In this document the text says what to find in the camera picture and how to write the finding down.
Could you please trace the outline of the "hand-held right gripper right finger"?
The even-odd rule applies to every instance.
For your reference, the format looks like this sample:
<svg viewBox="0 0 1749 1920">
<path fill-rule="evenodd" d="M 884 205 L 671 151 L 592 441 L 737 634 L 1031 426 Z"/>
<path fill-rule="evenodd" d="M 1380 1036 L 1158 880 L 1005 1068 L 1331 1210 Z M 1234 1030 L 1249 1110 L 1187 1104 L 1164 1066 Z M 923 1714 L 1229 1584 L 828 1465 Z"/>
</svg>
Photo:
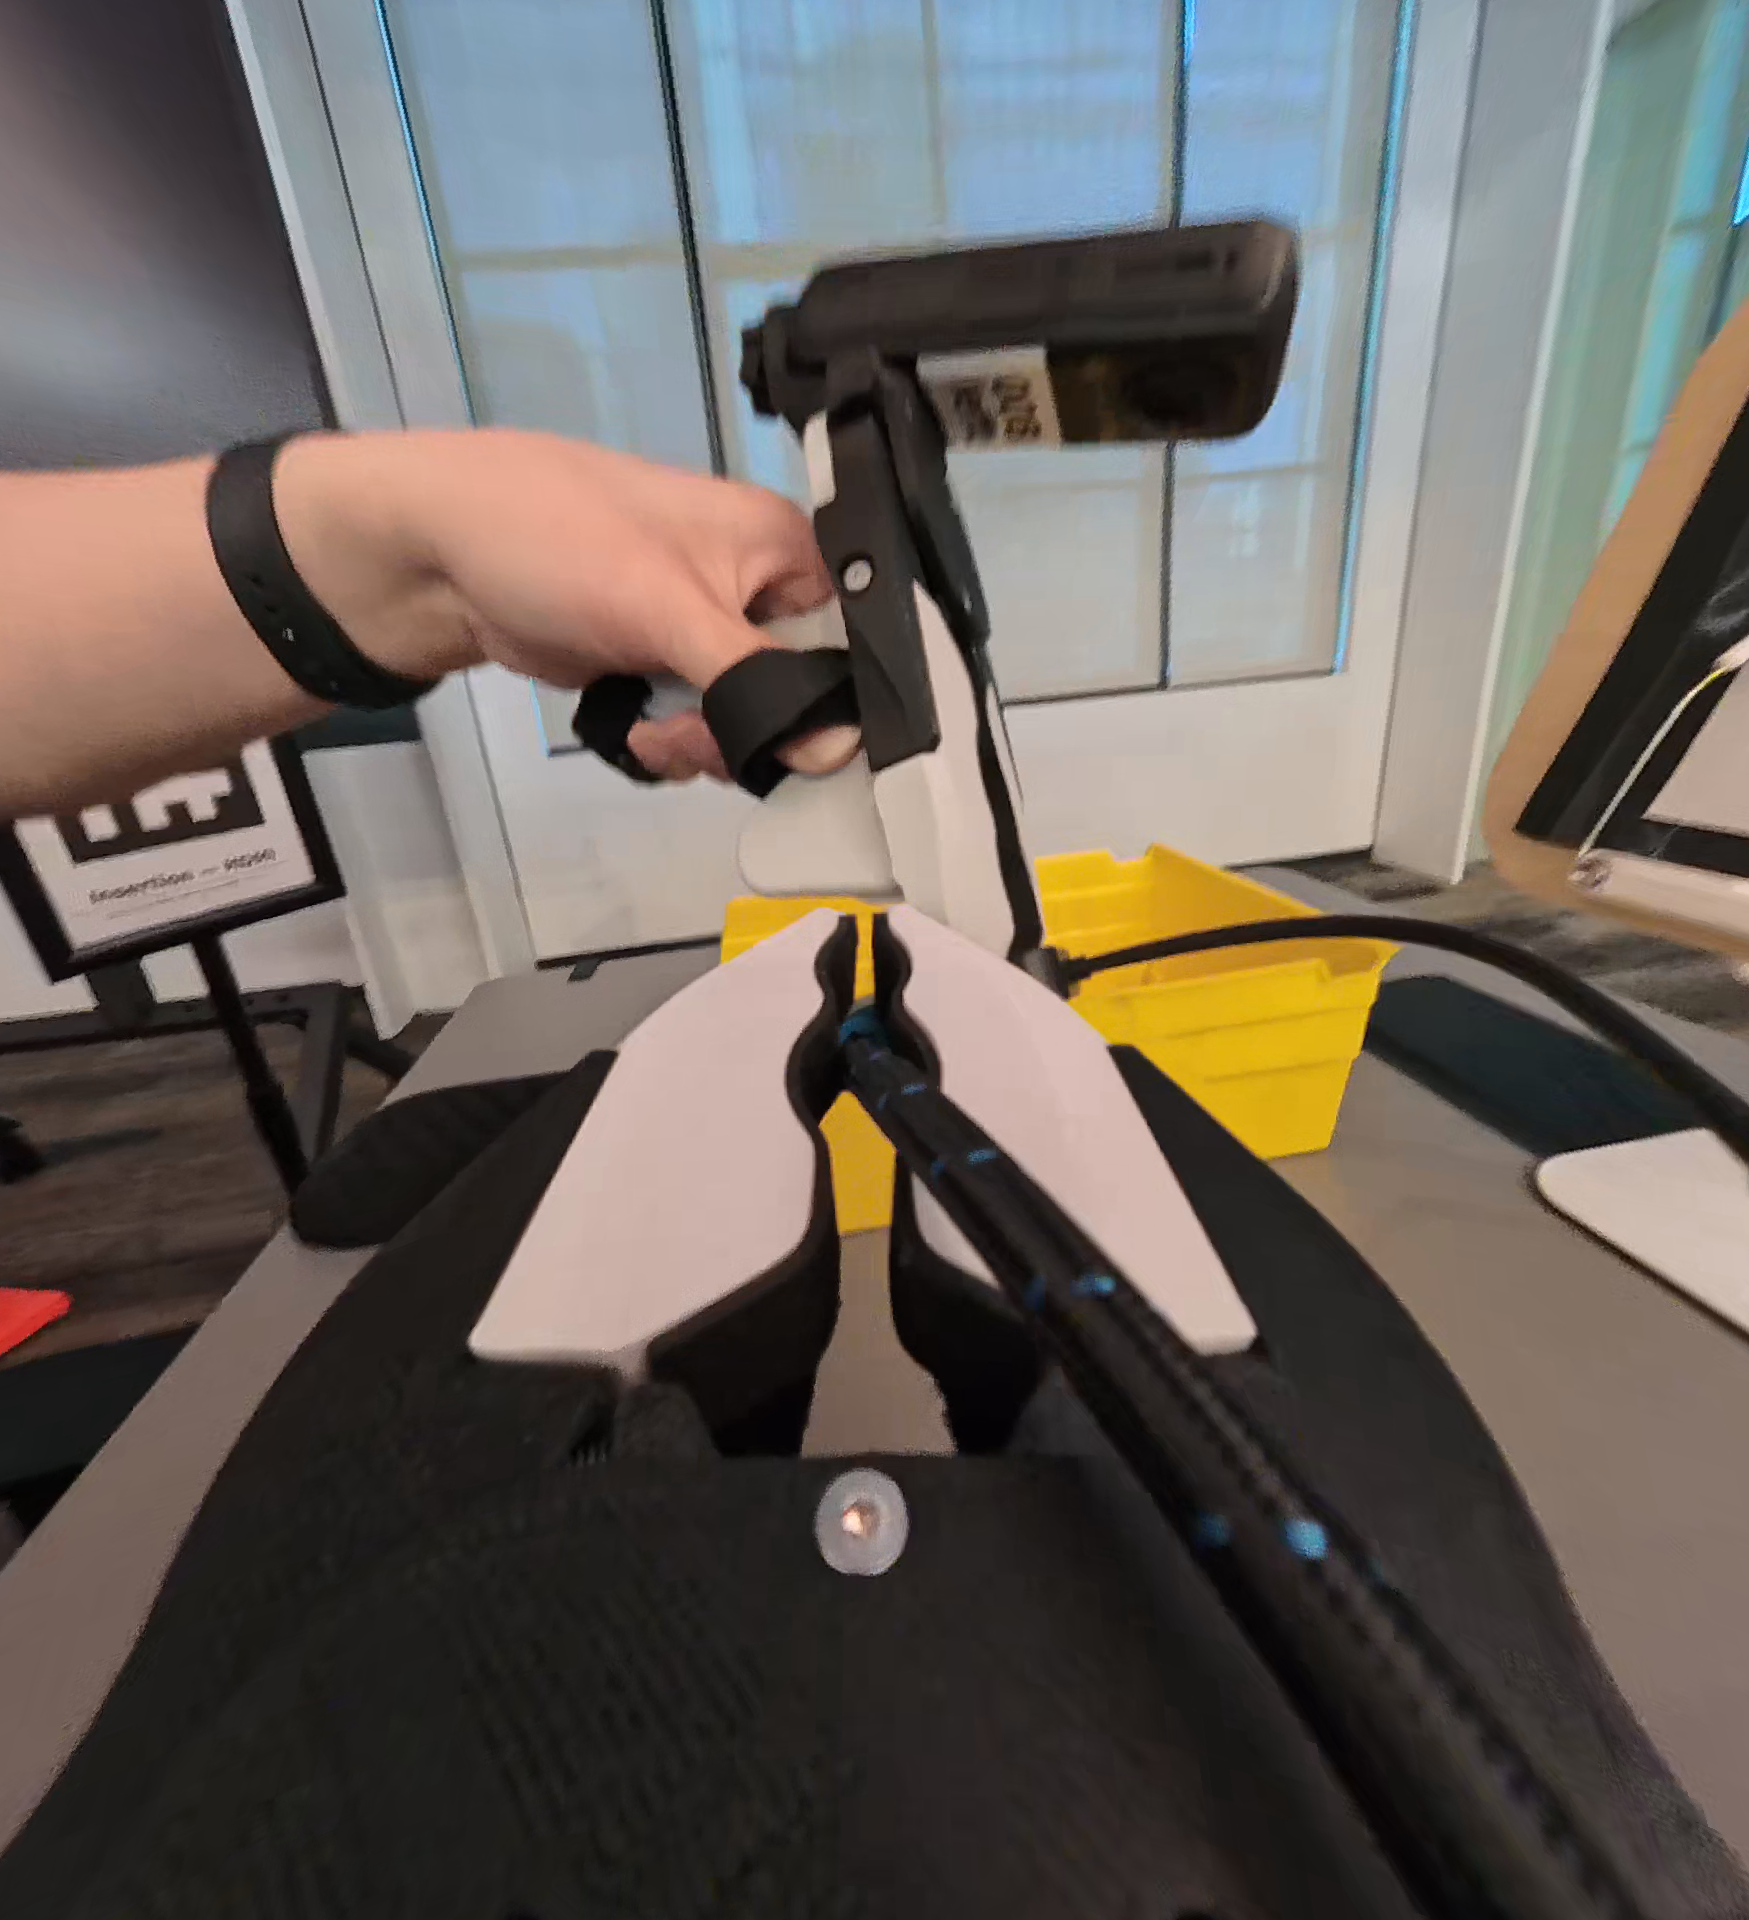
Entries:
<svg viewBox="0 0 1749 1920">
<path fill-rule="evenodd" d="M 1029 972 L 909 907 L 872 931 L 876 1006 L 898 1052 L 1109 1253 L 1202 1355 L 1257 1327 L 1108 1044 Z M 1002 1452 L 1046 1361 L 923 1176 L 897 1170 L 888 1302 L 956 1452 Z"/>
</svg>

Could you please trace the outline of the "white glass-paned door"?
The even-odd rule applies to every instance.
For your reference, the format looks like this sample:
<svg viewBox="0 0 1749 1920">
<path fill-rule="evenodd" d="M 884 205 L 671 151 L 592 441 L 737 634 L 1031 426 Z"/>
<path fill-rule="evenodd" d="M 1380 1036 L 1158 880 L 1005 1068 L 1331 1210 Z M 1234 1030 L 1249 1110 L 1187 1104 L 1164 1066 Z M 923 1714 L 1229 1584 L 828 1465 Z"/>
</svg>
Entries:
<svg viewBox="0 0 1749 1920">
<path fill-rule="evenodd" d="M 963 453 L 1036 853 L 1366 845 L 1478 4 L 228 4 L 344 424 L 805 488 L 742 329 L 836 255 L 1276 216 L 1269 418 Z"/>
</svg>

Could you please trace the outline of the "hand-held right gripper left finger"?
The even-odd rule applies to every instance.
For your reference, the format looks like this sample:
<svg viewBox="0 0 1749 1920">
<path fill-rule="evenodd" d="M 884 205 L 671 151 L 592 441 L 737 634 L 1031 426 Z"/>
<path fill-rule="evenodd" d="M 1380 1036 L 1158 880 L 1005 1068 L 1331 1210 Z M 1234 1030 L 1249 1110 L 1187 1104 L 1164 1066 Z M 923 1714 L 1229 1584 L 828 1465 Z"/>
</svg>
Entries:
<svg viewBox="0 0 1749 1920">
<path fill-rule="evenodd" d="M 837 1325 L 821 1119 L 859 925 L 813 911 L 615 1052 L 469 1331 L 500 1365 L 685 1391 L 727 1452 L 793 1452 Z"/>
</svg>

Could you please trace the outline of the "black sign stand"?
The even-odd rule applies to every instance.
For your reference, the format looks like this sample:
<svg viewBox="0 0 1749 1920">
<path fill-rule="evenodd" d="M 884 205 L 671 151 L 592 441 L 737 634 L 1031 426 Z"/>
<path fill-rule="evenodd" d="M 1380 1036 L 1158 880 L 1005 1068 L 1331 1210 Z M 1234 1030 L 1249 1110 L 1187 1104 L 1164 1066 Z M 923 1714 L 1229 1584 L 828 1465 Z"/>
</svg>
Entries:
<svg viewBox="0 0 1749 1920">
<path fill-rule="evenodd" d="M 294 1194 L 337 1138 L 346 1068 L 358 1064 L 394 1086 L 414 1056 L 377 1034 L 358 988 L 318 981 L 245 994 L 221 939 L 197 939 L 190 953 L 203 996 L 166 999 L 141 960 L 107 963 L 82 974 L 88 1009 L 0 1020 L 0 1058 L 215 1034 L 279 1187 Z"/>
</svg>

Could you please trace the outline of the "person's left hand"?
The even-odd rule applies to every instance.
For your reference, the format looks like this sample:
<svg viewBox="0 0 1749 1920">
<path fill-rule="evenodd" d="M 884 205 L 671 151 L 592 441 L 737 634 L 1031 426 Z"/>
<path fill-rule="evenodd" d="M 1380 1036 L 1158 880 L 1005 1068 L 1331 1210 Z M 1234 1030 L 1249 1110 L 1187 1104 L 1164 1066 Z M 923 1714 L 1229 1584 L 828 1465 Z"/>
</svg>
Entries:
<svg viewBox="0 0 1749 1920">
<path fill-rule="evenodd" d="M 548 433 L 304 434 L 269 491 L 314 602 L 407 683 L 500 664 L 704 691 L 833 594 L 782 495 Z"/>
</svg>

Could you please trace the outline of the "large black screen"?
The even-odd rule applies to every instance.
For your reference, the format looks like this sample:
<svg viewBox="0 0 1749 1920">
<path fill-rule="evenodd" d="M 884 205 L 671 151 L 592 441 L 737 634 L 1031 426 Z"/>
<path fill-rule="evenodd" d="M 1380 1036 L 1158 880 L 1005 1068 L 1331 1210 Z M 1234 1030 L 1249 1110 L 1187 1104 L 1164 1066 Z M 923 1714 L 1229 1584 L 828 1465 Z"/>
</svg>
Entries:
<svg viewBox="0 0 1749 1920">
<path fill-rule="evenodd" d="M 331 420 L 226 4 L 0 2 L 0 469 Z"/>
</svg>

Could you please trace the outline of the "black wristband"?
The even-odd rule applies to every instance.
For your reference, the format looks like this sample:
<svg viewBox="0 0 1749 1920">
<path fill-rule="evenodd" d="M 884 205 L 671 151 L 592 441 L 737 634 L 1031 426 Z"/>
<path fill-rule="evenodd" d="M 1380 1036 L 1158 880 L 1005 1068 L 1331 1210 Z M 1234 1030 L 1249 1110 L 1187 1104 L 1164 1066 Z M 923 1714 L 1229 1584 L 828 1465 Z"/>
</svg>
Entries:
<svg viewBox="0 0 1749 1920">
<path fill-rule="evenodd" d="M 327 706 L 413 706 L 435 681 L 375 662 L 329 612 L 291 561 L 279 530 L 274 474 L 297 434 L 228 448 L 205 482 L 205 531 L 214 561 L 245 626 L 297 691 Z"/>
</svg>

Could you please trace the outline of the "black mouse pad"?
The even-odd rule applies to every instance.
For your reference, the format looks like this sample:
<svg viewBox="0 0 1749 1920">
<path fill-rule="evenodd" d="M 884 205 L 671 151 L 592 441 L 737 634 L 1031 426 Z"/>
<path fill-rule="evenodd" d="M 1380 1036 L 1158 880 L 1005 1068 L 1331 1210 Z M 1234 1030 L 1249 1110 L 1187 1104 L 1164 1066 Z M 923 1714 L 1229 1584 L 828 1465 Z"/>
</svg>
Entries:
<svg viewBox="0 0 1749 1920">
<path fill-rule="evenodd" d="M 1366 1052 L 1534 1160 L 1700 1125 L 1606 1044 L 1445 974 L 1382 982 Z"/>
</svg>

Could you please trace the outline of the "yellow plastic bin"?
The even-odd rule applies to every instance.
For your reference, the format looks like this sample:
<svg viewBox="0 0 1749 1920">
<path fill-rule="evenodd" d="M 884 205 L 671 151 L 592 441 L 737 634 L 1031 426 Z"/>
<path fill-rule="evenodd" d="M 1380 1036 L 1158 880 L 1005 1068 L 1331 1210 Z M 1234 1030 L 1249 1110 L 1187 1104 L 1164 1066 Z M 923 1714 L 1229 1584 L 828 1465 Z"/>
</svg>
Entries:
<svg viewBox="0 0 1749 1920">
<path fill-rule="evenodd" d="M 1277 889 L 1166 845 L 1036 865 L 1050 943 L 1068 956 L 1318 911 Z M 1261 1160 L 1335 1138 L 1366 1021 L 1397 947 L 1294 941 L 1099 972 L 1072 996 L 1108 1044 L 1138 1048 Z"/>
</svg>

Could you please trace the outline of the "framed black and white sign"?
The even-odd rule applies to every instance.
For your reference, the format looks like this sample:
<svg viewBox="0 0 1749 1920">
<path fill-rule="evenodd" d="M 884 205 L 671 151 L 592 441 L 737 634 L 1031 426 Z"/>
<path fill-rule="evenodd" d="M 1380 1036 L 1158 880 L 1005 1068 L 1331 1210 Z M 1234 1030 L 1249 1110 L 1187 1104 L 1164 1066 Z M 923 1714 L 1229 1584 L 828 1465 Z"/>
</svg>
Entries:
<svg viewBox="0 0 1749 1920">
<path fill-rule="evenodd" d="M 300 748 L 257 741 L 125 801 L 0 826 L 0 889 L 71 981 L 344 897 Z"/>
</svg>

